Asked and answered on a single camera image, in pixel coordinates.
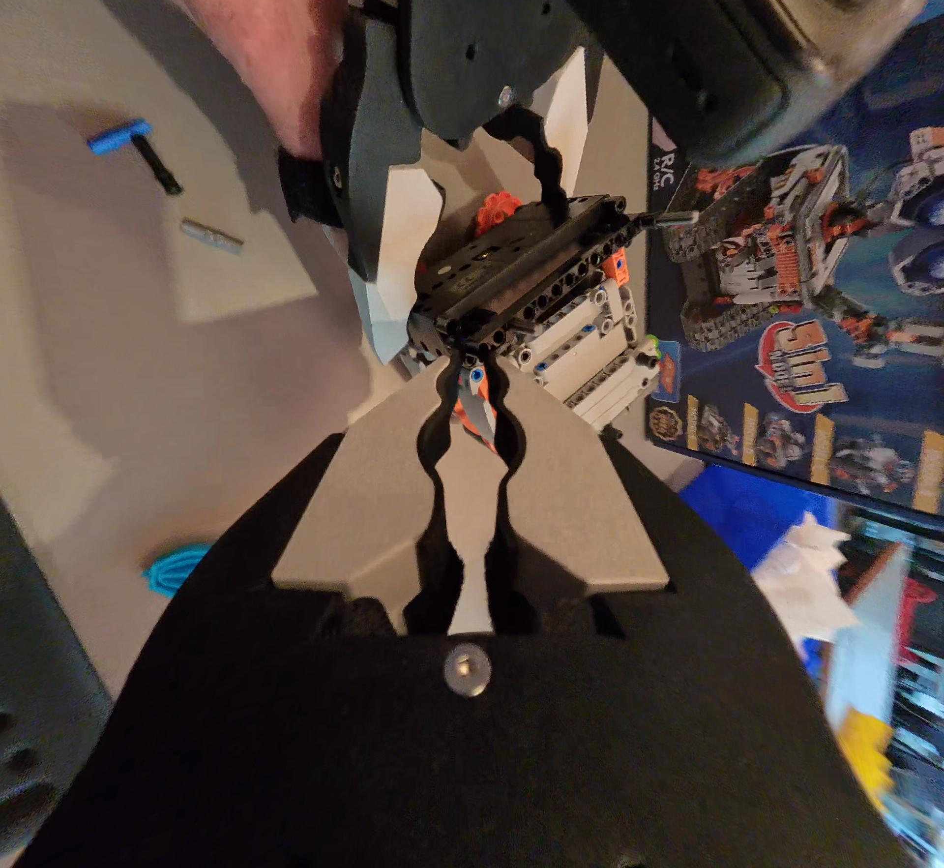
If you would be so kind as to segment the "building block robot chassis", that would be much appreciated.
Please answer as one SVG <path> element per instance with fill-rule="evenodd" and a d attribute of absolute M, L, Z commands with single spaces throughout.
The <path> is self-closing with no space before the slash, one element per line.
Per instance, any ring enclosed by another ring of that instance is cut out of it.
<path fill-rule="evenodd" d="M 508 192 L 487 196 L 471 223 L 471 241 L 525 205 Z M 508 359 L 599 432 L 655 388 L 664 362 L 658 339 L 641 330 L 631 292 L 627 260 L 630 246 L 604 260 L 603 278 L 598 283 L 580 292 L 572 302 L 553 306 L 549 316 L 540 320 L 537 335 L 483 355 L 466 355 L 458 347 L 434 355 L 422 343 L 413 342 L 412 311 L 407 324 L 409 339 L 400 359 L 411 375 L 417 375 L 436 359 L 459 350 L 463 368 L 453 414 L 471 437 L 491 450 L 496 450 L 498 416 L 489 397 L 485 366 L 488 355 Z M 431 265 L 419 265 L 417 297 L 429 268 L 450 256 Z"/>

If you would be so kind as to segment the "yellow storage bin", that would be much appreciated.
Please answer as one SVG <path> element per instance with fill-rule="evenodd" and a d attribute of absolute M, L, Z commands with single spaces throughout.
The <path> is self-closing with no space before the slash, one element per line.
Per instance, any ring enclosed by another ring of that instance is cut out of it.
<path fill-rule="evenodd" d="M 894 788 L 892 764 L 886 755 L 892 728 L 883 720 L 848 707 L 836 738 L 868 799 L 885 813 L 886 798 Z"/>

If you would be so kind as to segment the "light blue plastic tool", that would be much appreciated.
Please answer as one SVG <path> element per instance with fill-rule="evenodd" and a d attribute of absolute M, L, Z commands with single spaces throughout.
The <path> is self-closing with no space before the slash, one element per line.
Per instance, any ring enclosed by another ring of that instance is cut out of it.
<path fill-rule="evenodd" d="M 187 543 L 157 556 L 142 572 L 148 590 L 166 599 L 174 598 L 211 546 L 208 542 Z"/>

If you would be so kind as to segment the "white paper sheets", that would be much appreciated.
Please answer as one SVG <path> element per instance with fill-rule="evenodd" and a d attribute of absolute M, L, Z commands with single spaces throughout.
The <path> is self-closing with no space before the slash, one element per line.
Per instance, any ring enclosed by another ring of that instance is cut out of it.
<path fill-rule="evenodd" d="M 850 538 L 806 512 L 751 571 L 801 659 L 809 639 L 833 642 L 840 629 L 859 624 L 835 578 L 847 561 L 840 546 Z"/>

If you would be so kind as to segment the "blue robot kit box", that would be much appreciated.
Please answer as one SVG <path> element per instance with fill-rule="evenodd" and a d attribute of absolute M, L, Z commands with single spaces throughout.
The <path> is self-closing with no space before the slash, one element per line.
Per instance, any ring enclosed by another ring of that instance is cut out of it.
<path fill-rule="evenodd" d="M 942 522 L 943 16 L 788 146 L 690 164 L 649 121 L 652 442 Z"/>

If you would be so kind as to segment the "long black holed beam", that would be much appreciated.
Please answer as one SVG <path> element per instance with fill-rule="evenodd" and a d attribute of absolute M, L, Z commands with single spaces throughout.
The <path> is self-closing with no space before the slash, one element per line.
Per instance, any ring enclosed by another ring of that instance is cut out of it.
<path fill-rule="evenodd" d="M 557 221 L 541 203 L 519 208 L 431 266 L 411 315 L 412 340 L 432 354 L 508 349 L 537 335 L 553 306 L 603 278 L 603 262 L 652 224 L 622 197 L 569 201 Z"/>

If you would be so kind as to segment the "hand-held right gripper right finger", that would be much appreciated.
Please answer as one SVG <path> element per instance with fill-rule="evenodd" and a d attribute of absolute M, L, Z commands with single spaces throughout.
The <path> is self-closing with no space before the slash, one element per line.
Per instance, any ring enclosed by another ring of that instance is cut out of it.
<path fill-rule="evenodd" d="M 507 466 L 500 576 L 525 599 L 661 591 L 667 570 L 599 433 L 508 359 L 486 363 Z"/>

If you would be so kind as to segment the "dark perforated mat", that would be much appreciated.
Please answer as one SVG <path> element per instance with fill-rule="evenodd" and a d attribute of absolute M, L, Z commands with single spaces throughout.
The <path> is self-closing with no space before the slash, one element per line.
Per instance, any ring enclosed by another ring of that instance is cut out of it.
<path fill-rule="evenodd" d="M 1 507 L 2 856 L 25 848 L 88 762 L 112 700 Z"/>

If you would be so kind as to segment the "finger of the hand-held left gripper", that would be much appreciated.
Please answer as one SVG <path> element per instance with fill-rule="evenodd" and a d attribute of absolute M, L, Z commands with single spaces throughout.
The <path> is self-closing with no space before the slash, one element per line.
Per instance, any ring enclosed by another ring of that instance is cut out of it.
<path fill-rule="evenodd" d="M 514 147 L 530 163 L 540 201 L 555 221 L 565 218 L 576 185 L 591 118 L 586 82 L 586 48 L 578 46 L 565 64 L 536 91 L 537 110 L 509 106 L 483 130 Z"/>
<path fill-rule="evenodd" d="M 384 366 L 407 346 L 417 300 L 416 269 L 441 218 L 443 193 L 421 167 L 392 167 L 387 175 L 377 277 L 348 272 L 364 337 Z"/>

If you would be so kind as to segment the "grey axle pin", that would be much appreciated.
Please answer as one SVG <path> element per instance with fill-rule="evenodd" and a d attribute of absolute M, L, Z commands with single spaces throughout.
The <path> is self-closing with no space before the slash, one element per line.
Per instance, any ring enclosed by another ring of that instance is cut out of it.
<path fill-rule="evenodd" d="M 180 230 L 186 237 L 190 237 L 208 247 L 221 249 L 235 255 L 240 255 L 244 247 L 241 239 L 190 218 L 184 218 L 180 222 Z"/>

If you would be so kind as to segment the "person's left hand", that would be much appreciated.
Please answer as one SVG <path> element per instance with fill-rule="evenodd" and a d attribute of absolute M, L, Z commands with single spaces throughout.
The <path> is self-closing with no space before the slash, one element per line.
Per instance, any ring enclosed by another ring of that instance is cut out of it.
<path fill-rule="evenodd" d="M 297 157 L 280 146 L 277 175 L 293 223 L 305 218 L 331 228 L 344 227 L 322 162 Z"/>

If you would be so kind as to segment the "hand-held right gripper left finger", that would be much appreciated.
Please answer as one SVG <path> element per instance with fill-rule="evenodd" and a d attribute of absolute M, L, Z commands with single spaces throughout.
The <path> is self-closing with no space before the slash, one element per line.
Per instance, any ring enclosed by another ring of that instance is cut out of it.
<path fill-rule="evenodd" d="M 443 407 L 449 366 L 438 358 L 348 427 L 273 568 L 277 588 L 376 599 L 406 632 L 404 610 L 421 591 L 417 544 L 434 505 L 419 437 Z"/>

